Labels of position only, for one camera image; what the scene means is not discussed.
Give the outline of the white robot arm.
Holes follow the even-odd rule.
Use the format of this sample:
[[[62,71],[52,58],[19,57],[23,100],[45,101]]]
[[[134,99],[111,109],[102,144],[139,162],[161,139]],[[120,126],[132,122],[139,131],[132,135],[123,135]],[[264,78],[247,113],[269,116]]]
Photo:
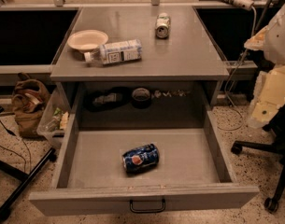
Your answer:
[[[274,65],[269,72],[259,73],[249,106],[247,124],[261,128],[285,105],[285,4],[244,47],[262,50],[264,58]]]

